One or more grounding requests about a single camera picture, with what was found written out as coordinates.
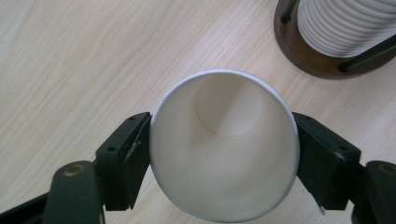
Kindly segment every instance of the stack of paper cups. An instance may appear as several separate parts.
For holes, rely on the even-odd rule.
[[[354,57],[396,34],[396,1],[301,0],[297,22],[312,49]]]

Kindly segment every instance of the paper cup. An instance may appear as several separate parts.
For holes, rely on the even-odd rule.
[[[269,84],[234,70],[188,77],[166,93],[151,120],[152,171],[180,209],[216,222],[261,217],[297,174],[294,118]]]

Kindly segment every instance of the wooden table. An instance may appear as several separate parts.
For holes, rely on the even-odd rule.
[[[94,160],[129,116],[154,112],[183,77],[232,68],[272,84],[293,111],[362,150],[396,162],[396,62],[352,79],[312,77],[274,36],[276,1],[0,2],[0,212],[50,188],[61,166]],[[249,223],[350,223],[315,204],[300,180]],[[209,223],[175,207],[148,169],[135,209],[107,223]]]

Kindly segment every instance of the black bracket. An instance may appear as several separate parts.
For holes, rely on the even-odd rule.
[[[151,116],[142,113],[125,120],[96,151],[96,164],[107,211],[134,208],[149,167]]]
[[[396,165],[385,161],[359,164],[361,151],[316,120],[294,113],[300,139],[297,176],[317,204],[345,210],[355,204],[355,224],[396,223]]]

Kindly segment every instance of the wood grain surface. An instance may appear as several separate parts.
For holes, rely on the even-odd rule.
[[[396,62],[328,80],[295,67],[274,35],[275,0],[0,1],[0,212],[50,188],[54,172],[94,159],[129,116],[154,112],[183,77],[249,72],[362,150],[396,162]],[[297,179],[285,201],[249,223],[350,223],[320,212]],[[209,223],[175,207],[148,169],[134,210],[107,223]]]

